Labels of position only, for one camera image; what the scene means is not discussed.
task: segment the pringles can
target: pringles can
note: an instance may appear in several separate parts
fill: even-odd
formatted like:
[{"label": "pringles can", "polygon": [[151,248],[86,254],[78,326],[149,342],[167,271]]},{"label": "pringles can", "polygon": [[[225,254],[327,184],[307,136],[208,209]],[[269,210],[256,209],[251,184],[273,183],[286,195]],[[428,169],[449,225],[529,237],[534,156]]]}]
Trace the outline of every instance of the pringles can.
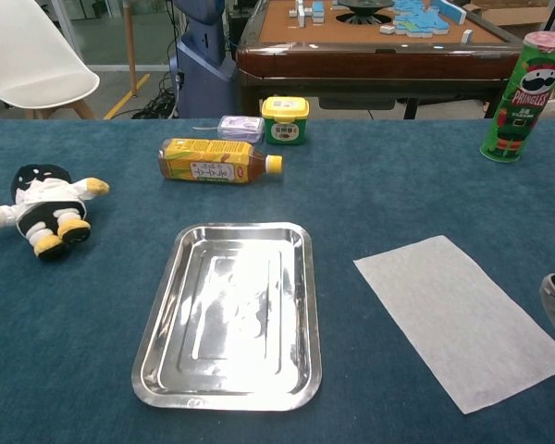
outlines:
[{"label": "pringles can", "polygon": [[555,32],[526,34],[524,48],[493,117],[481,153],[515,162],[555,88]]}]

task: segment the doll's yellow shoe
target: doll's yellow shoe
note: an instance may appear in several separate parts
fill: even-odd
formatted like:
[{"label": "doll's yellow shoe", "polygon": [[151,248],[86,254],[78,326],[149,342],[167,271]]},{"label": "doll's yellow shoe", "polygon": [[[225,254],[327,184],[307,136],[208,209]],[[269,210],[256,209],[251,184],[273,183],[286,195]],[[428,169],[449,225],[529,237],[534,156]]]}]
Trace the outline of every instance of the doll's yellow shoe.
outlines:
[{"label": "doll's yellow shoe", "polygon": [[33,247],[35,255],[44,261],[54,261],[66,252],[66,245],[55,234],[37,240]]},{"label": "doll's yellow shoe", "polygon": [[57,229],[57,236],[65,243],[84,242],[90,235],[91,224],[81,219],[68,219]]}]

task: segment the pringles logo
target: pringles logo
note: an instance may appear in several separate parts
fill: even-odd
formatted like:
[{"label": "pringles logo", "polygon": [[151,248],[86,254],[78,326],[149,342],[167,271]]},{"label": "pringles logo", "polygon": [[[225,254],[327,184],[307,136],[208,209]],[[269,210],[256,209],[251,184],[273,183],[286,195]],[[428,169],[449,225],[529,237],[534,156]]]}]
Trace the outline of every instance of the pringles logo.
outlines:
[{"label": "pringles logo", "polygon": [[512,105],[545,106],[548,100],[549,92],[533,95],[528,94],[519,88],[514,94]]}]

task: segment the yellow floor line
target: yellow floor line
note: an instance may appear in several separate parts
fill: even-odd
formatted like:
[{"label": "yellow floor line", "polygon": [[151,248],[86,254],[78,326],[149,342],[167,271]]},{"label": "yellow floor line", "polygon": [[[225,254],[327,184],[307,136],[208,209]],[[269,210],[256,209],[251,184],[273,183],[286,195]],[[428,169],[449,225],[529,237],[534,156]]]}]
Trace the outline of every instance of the yellow floor line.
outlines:
[{"label": "yellow floor line", "polygon": [[[136,84],[136,87],[138,89],[140,89],[142,87],[142,85],[146,81],[148,81],[148,79],[150,79],[150,74],[144,74],[143,77],[140,79],[140,81],[138,81],[138,83]],[[111,117],[113,117],[115,114],[117,114],[117,112],[121,108],[123,108],[123,106],[128,102],[128,100],[130,98],[131,98],[131,90],[128,91],[128,93],[126,95],[121,97],[121,100],[119,102],[117,102],[116,105],[114,107],[112,107],[107,114],[105,114],[105,117],[103,117],[103,120],[109,120]]]}]

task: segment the white paper towel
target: white paper towel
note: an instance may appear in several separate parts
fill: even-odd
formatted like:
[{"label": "white paper towel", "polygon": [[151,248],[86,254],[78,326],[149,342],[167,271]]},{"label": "white paper towel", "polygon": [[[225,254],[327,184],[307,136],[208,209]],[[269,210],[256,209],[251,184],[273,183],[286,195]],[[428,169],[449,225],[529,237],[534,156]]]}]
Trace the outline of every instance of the white paper towel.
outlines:
[{"label": "white paper towel", "polygon": [[354,263],[463,413],[555,375],[555,341],[446,237]]}]

